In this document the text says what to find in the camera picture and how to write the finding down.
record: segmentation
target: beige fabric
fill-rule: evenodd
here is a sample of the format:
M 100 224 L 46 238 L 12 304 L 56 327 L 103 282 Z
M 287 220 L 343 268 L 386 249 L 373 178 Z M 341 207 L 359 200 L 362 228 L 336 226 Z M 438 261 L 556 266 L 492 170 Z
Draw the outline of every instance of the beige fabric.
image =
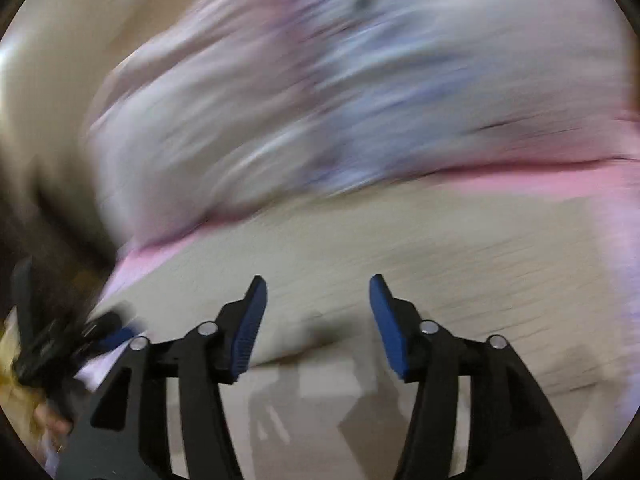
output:
M 456 335 L 507 336 L 545 391 L 562 394 L 554 402 L 586 471 L 613 446 L 620 313 L 582 200 L 415 183 L 280 205 L 215 231 L 98 310 L 128 300 L 152 339 L 181 337 L 263 275 L 254 368 L 225 392 L 248 478 L 390 478 L 415 390 L 382 357 L 367 298 L 376 272 Z
M 78 135 L 106 74 L 193 0 L 26 0 L 0 41 L 0 155 L 16 198 L 30 178 L 91 238 L 108 246 Z

